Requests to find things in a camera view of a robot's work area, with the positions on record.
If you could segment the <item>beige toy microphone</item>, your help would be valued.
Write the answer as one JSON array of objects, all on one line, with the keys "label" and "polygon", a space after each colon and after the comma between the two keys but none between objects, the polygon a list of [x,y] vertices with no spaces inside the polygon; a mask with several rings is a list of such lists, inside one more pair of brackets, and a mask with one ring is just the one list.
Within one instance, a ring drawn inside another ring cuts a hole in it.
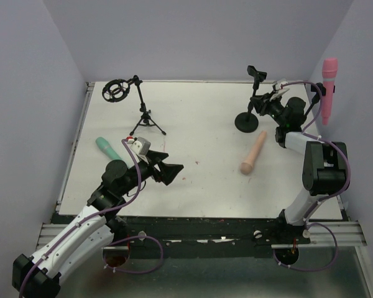
[{"label": "beige toy microphone", "polygon": [[261,131],[259,136],[257,137],[256,142],[252,146],[249,154],[245,158],[245,160],[240,165],[240,172],[244,175],[248,175],[252,172],[256,159],[259,156],[259,153],[264,145],[265,139],[267,138],[267,132]]}]

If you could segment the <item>pink toy microphone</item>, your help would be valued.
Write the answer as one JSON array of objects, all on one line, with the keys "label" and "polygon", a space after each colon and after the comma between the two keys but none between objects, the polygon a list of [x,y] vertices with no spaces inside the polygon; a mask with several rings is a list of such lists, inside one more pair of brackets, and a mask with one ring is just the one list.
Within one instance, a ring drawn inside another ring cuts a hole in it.
[{"label": "pink toy microphone", "polygon": [[338,59],[335,57],[326,58],[323,61],[322,77],[323,87],[326,89],[326,94],[323,96],[321,108],[322,124],[328,125],[331,117],[331,109],[333,104],[334,82],[338,72]]}]

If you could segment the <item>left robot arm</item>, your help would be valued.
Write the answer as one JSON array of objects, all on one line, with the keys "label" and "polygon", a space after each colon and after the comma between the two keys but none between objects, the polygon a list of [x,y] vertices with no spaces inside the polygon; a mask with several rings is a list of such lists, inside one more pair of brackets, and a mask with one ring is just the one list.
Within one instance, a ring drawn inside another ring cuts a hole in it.
[{"label": "left robot arm", "polygon": [[128,192],[140,192],[149,178],[166,186],[173,182],[183,165],[166,164],[167,157],[149,150],[146,159],[132,167],[122,160],[110,161],[80,213],[48,244],[13,262],[12,286],[20,297],[56,297],[76,268],[121,233],[117,213],[128,205],[124,199]]}]

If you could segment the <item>black round-base mic stand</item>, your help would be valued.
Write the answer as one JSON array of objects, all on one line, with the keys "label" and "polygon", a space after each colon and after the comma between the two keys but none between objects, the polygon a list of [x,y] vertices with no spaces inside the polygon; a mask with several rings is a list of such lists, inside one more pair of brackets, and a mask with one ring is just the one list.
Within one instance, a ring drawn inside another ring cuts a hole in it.
[{"label": "black round-base mic stand", "polygon": [[311,86],[311,92],[314,92],[315,95],[313,96],[311,104],[308,110],[305,112],[305,115],[310,113],[315,104],[321,103],[322,124],[328,125],[333,104],[333,93],[335,91],[334,81],[324,81],[323,83],[317,83],[316,86],[320,89],[323,100],[320,100],[320,95],[318,94],[316,88]]}]

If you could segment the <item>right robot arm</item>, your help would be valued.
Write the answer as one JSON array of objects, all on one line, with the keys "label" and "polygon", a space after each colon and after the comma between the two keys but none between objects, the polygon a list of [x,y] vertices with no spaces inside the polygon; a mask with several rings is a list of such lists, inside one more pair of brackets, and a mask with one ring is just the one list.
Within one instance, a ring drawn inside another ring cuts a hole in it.
[{"label": "right robot arm", "polygon": [[327,199],[349,186],[346,145],[326,142],[303,133],[306,102],[291,97],[285,106],[274,93],[255,95],[249,106],[259,115],[269,115],[277,124],[275,141],[280,147],[303,155],[303,188],[280,216],[287,225],[302,227]]}]

